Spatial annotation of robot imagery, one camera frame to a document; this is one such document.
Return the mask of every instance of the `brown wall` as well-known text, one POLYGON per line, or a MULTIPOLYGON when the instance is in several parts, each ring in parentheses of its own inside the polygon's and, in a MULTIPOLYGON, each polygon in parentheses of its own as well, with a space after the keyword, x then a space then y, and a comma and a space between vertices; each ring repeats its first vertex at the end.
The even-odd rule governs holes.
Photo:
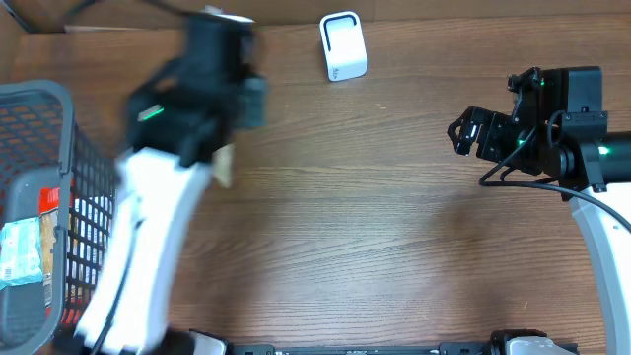
POLYGON ((5 83, 11 76, 20 36, 24 33, 4 8, 0 7, 0 83, 5 83))
MULTIPOLYGON (((14 0, 25 17, 45 30, 80 0, 14 0)), ((205 4, 249 16, 262 24, 317 23, 323 15, 353 10, 364 21, 631 12, 628 0, 166 0, 188 10, 205 4)), ((98 27, 172 28, 179 21, 140 0, 105 0, 75 22, 98 27)))

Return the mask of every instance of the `wooden table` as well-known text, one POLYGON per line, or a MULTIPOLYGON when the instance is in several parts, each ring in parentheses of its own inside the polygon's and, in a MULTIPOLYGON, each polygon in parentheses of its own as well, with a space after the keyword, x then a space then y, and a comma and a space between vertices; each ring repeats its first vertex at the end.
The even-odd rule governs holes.
MULTIPOLYGON (((604 352, 569 206, 479 187, 491 165, 456 155, 446 130, 469 106, 510 111, 506 75, 532 65, 600 65, 611 130, 631 129, 631 16, 366 24, 369 72, 336 84, 317 26, 261 33, 269 122, 238 135, 235 187, 213 186, 197 209, 174 325, 279 346, 528 327, 604 352)), ((14 79, 66 85, 80 124, 114 154, 126 95, 180 42, 175 31, 29 35, 14 79)))

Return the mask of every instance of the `green led indicator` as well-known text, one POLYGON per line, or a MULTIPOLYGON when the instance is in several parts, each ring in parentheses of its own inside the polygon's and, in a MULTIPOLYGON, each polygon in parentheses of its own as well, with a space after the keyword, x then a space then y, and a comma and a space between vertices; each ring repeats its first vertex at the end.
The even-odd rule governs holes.
POLYGON ((160 109, 158 109, 158 110, 156 110, 156 111, 154 111, 152 113, 147 114, 142 120, 147 120, 147 119, 155 116, 156 114, 162 113, 162 111, 164 111, 164 110, 165 110, 164 108, 160 108, 160 109))

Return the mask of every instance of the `basket mesh side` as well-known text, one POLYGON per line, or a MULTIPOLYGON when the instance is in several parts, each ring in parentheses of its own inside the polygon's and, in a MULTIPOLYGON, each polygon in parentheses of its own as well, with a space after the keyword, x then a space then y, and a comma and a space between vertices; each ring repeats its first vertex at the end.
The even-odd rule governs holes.
POLYGON ((111 160, 101 157, 75 128, 68 229, 66 289, 62 324, 79 320, 94 295, 109 239, 115 175, 111 160))
POLYGON ((0 226, 13 178, 57 165, 62 124, 61 105, 46 92, 0 97, 0 226))

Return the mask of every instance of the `plastic crate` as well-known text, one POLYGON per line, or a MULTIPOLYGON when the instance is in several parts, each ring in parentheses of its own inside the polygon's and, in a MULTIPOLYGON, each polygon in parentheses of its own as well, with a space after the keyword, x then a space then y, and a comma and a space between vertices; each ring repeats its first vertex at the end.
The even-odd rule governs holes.
POLYGON ((63 87, 0 85, 0 224, 36 217, 40 190, 59 187, 50 313, 41 282, 1 290, 0 354, 36 352, 88 306, 109 237, 114 177, 112 161, 77 127, 63 87))

